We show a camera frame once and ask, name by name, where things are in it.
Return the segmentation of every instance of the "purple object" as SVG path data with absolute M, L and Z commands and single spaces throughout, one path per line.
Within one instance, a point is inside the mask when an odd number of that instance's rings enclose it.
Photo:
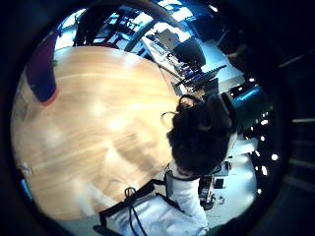
M 42 105 L 50 104 L 57 95 L 52 63 L 57 37 L 58 31 L 52 31 L 36 48 L 26 67 L 28 84 Z

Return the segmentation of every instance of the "backpack strap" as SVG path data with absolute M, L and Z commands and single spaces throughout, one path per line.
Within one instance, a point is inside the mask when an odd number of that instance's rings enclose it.
M 165 183 L 165 175 L 164 175 L 164 180 L 157 180 L 157 179 L 152 179 L 150 180 L 147 184 L 145 184 L 142 188 L 140 188 L 138 191 L 136 191 L 132 196 L 130 196 L 131 201 L 135 202 L 139 198 L 142 198 L 150 193 L 152 193 L 155 190 L 155 185 L 164 185 L 166 186 Z M 126 208 L 129 206 L 129 203 L 125 201 L 120 202 L 116 204 L 115 206 L 112 206 L 104 211 L 101 211 L 99 213 L 99 222 L 100 225 L 95 225 L 93 227 L 94 231 L 97 232 L 100 235 L 104 236 L 121 236 L 120 234 L 117 234 L 116 232 L 110 230 L 107 228 L 107 217 L 111 217 L 113 214 L 117 213 L 118 211 Z

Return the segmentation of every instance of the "black cable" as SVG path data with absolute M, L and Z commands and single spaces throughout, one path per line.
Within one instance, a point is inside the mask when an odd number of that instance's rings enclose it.
M 144 233 L 145 236 L 148 236 L 148 234 L 146 233 L 144 227 L 142 226 L 141 224 L 141 221 L 139 219 L 139 216 L 135 210 L 135 208 L 132 206 L 133 202 L 135 201 L 133 198 L 132 198 L 132 195 L 136 193 L 136 190 L 135 188 L 132 188 L 132 187 L 128 187 L 127 189 L 125 189 L 125 197 L 126 197 L 126 202 L 128 204 L 128 208 L 129 208 L 129 225 L 131 227 L 131 230 L 132 232 L 134 233 L 135 236 L 139 236 L 139 234 L 136 232 L 136 230 L 134 229 L 134 226 L 132 225 L 132 211 L 134 212 L 135 214 L 135 217 L 138 221 L 138 224 L 140 226 L 140 229 L 141 231 Z

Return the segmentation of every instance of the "office equipment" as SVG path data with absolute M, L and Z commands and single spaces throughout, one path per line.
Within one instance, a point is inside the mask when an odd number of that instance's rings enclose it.
M 172 50 L 178 44 L 180 44 L 179 37 L 176 33 L 171 32 L 169 29 L 165 29 L 157 35 L 157 39 L 167 47 L 168 50 Z

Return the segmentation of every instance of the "person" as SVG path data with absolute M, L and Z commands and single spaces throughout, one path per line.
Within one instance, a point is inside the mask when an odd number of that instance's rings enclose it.
M 116 5 L 94 5 L 87 9 L 79 19 L 74 46 L 93 44 L 105 19 L 118 10 Z
M 233 135 L 232 124 L 229 117 L 221 115 L 218 119 L 213 110 L 209 111 L 218 108 L 217 96 L 207 102 L 188 97 L 194 100 L 193 105 L 180 100 L 178 113 L 172 119 L 173 128 L 167 134 L 173 160 L 165 173 L 170 179 L 169 198 L 177 207 L 161 195 L 139 198 L 132 207 L 111 216 L 122 235 L 210 235 L 211 225 L 198 195 L 199 179 L 225 158 L 229 138 Z

